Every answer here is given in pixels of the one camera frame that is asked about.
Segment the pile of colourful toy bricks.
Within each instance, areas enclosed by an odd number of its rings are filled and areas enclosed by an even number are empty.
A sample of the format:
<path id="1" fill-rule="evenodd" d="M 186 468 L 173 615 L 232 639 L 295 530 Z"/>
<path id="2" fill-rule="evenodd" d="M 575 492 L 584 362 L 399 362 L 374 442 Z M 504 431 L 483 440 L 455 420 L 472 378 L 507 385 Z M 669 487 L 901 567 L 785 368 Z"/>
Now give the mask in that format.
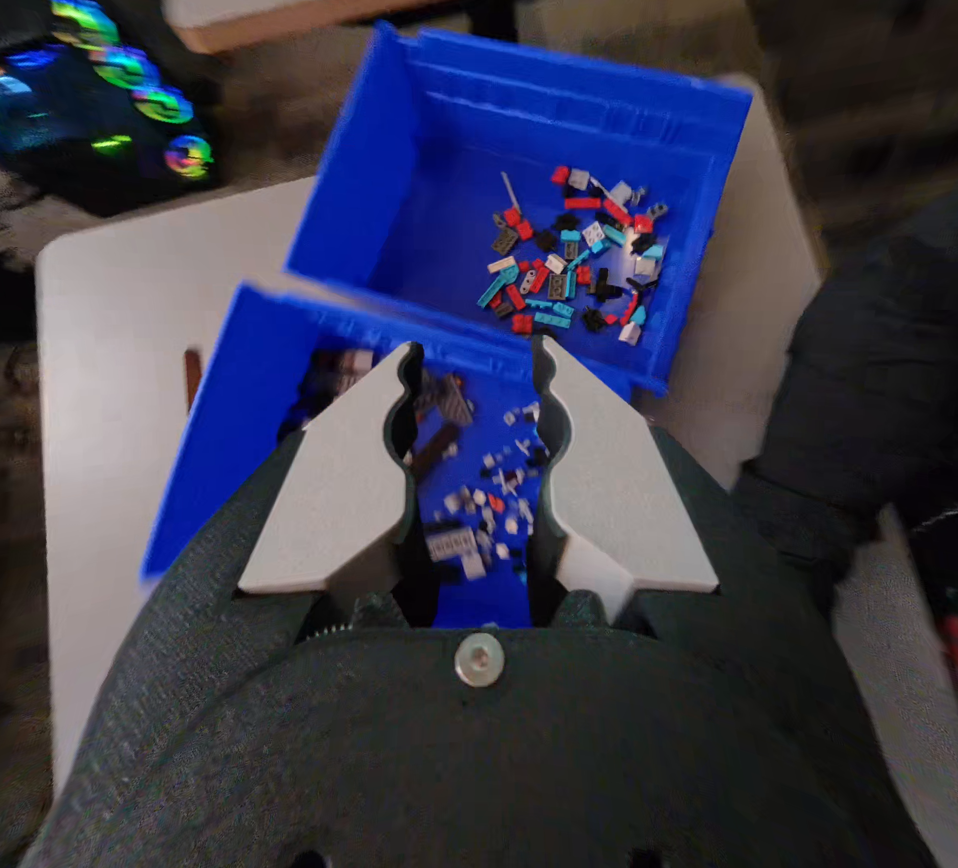
<path id="1" fill-rule="evenodd" d="M 621 180 L 607 188 L 591 172 L 557 166 L 550 183 L 561 211 L 533 224 L 509 174 L 500 173 L 508 206 L 492 212 L 496 228 L 479 311 L 507 321 L 521 337 L 610 331 L 629 347 L 644 334 L 668 251 L 659 224 L 670 215 L 649 189 Z"/>

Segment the blue bin with grey bricks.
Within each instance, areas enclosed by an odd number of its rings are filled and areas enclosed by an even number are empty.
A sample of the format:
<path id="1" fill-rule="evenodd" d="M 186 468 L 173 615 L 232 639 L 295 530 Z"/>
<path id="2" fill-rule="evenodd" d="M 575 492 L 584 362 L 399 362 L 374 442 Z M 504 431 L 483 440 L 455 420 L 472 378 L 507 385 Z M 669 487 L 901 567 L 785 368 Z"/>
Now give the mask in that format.
<path id="1" fill-rule="evenodd" d="M 437 564 L 435 628 L 533 625 L 527 545 L 546 449 L 536 430 L 531 343 L 502 344 L 413 320 L 237 289 L 181 438 L 141 568 L 165 575 L 268 455 L 327 407 L 349 353 L 373 362 L 424 348 L 418 500 L 426 531 L 469 529 L 466 561 Z"/>

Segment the blue bin with teal bricks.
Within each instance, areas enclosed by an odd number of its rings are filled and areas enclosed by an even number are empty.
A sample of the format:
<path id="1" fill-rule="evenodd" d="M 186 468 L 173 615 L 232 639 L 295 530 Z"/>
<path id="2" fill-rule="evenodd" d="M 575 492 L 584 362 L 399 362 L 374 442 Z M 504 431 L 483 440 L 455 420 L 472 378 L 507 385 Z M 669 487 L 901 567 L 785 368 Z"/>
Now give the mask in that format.
<path id="1" fill-rule="evenodd" d="M 664 396 L 752 103 L 745 89 L 605 60 L 376 25 L 321 158 L 285 269 L 452 332 L 515 348 L 509 323 L 478 304 L 511 199 L 538 236 L 563 214 L 611 217 L 553 177 L 587 172 L 611 191 L 645 190 L 668 211 L 653 235 L 664 266 L 643 299 L 634 346 L 559 332 L 614 384 Z"/>

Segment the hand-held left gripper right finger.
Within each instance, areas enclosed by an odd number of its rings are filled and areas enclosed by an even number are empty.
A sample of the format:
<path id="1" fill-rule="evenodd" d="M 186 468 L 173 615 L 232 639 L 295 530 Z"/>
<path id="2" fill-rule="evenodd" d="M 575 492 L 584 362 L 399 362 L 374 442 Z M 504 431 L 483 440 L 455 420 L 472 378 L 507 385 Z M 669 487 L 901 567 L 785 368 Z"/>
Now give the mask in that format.
<path id="1" fill-rule="evenodd" d="M 719 577 L 646 419 L 554 338 L 532 343 L 541 470 L 528 593 L 534 625 L 591 592 L 614 623 L 642 590 L 713 593 Z"/>

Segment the pile of grey toy bricks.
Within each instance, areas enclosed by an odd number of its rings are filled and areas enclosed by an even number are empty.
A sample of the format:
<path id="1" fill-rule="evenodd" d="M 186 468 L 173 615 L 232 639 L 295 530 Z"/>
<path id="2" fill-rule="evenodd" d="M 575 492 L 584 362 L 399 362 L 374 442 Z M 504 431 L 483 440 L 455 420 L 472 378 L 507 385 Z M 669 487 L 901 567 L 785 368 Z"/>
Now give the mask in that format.
<path id="1" fill-rule="evenodd" d="M 527 366 L 422 340 L 311 350 L 293 455 L 240 582 L 353 597 L 514 570 L 545 451 Z"/>

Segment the person's black jacket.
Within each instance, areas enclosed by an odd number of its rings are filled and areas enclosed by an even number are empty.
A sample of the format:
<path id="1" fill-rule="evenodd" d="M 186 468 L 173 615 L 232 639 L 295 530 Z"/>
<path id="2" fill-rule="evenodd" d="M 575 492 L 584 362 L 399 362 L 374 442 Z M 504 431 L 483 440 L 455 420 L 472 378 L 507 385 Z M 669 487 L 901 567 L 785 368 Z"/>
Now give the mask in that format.
<path id="1" fill-rule="evenodd" d="M 808 304 L 741 510 L 829 617 L 889 504 L 956 512 L 956 192 L 834 270 Z"/>

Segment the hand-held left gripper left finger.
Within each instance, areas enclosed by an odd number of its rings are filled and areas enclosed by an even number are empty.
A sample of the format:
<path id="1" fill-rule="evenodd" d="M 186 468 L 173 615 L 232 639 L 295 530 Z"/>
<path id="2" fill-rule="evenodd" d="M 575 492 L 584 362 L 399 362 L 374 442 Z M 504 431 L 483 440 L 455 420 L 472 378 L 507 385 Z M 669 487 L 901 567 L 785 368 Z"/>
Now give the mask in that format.
<path id="1" fill-rule="evenodd" d="M 401 343 L 295 433 L 240 592 L 320 592 L 342 612 L 377 593 L 412 625 L 433 624 L 438 576 L 404 461 L 418 433 L 424 358 L 419 343 Z"/>

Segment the computer with rainbow fans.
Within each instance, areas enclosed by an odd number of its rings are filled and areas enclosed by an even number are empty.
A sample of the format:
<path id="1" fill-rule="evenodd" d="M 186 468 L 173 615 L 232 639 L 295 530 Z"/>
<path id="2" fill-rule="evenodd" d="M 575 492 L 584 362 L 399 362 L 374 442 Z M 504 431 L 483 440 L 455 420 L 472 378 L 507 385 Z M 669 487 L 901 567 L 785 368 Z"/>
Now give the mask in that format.
<path id="1" fill-rule="evenodd" d="M 98 217 L 221 185 L 196 101 L 100 0 L 1 0 L 2 172 Z"/>

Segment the grey desk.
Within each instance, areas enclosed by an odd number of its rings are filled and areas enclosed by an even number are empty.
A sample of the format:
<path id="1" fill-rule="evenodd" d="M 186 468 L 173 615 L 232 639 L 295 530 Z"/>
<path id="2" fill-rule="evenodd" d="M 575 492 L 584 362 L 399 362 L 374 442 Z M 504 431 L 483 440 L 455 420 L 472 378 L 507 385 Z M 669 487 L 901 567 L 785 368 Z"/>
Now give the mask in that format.
<path id="1" fill-rule="evenodd" d="M 820 247 L 779 118 L 753 92 L 663 401 L 647 410 L 730 489 L 755 457 Z M 49 243 L 36 266 L 53 790 L 151 587 L 140 561 L 187 419 L 183 357 L 209 359 L 244 280 L 343 302 L 281 276 L 312 178 L 200 194 Z"/>

